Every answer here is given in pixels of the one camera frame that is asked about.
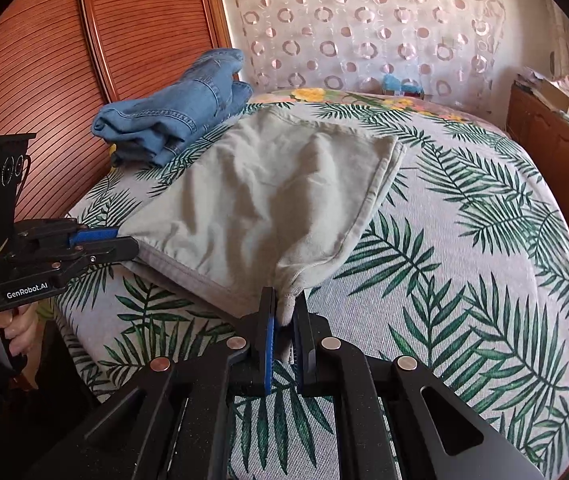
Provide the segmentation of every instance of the blue object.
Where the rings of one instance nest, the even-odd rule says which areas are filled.
[[[420,94],[422,92],[422,87],[404,84],[402,85],[401,91],[408,94]]]
[[[382,89],[399,92],[402,90],[402,83],[400,82],[400,79],[398,79],[394,75],[387,74],[384,76],[384,79],[382,80]]]
[[[168,164],[222,121],[240,113],[253,90],[233,80],[244,54],[236,48],[205,52],[171,86],[143,99],[110,103],[91,126],[95,136],[116,144],[114,166],[141,160]]]
[[[271,383],[274,378],[274,317],[269,316],[266,325],[266,349],[264,350],[264,390],[271,393]]]
[[[105,227],[88,229],[86,231],[78,231],[75,235],[69,237],[69,247],[87,242],[95,242],[97,240],[110,240],[118,235],[117,227]]]

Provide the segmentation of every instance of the blue gripper pad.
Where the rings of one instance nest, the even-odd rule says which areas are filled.
[[[97,242],[98,240],[110,240],[111,238],[116,238],[117,235],[117,227],[99,227],[78,231],[69,237],[69,247],[73,247],[77,244],[85,244],[87,242]]]
[[[266,324],[266,348],[264,349],[264,391],[271,393],[271,384],[274,378],[274,331],[276,320],[271,314]]]

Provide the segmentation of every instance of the wooden headboard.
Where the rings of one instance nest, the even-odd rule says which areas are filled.
[[[229,46],[220,0],[13,0],[0,15],[0,135],[35,132],[16,219],[64,215],[108,170],[107,102],[174,82]]]

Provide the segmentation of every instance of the green leaf pattern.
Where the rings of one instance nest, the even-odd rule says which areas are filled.
[[[369,355],[420,359],[557,478],[569,463],[569,233],[555,200],[526,153],[500,132],[367,99],[245,109],[277,105],[395,135],[408,149],[344,266],[308,291],[311,310]],[[71,215],[121,223],[230,123],[164,168],[113,170]],[[147,278],[94,266],[58,298],[56,322],[100,399],[154,356],[189,359],[234,331],[199,298]],[[266,399],[234,399],[229,478],[337,478],[331,399],[301,398],[289,364],[275,362],[274,371]]]

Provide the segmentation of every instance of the human hand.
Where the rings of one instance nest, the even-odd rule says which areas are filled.
[[[4,329],[5,338],[9,339],[11,355],[26,354],[36,339],[37,303],[23,305],[18,313],[7,310],[0,312],[0,329]]]

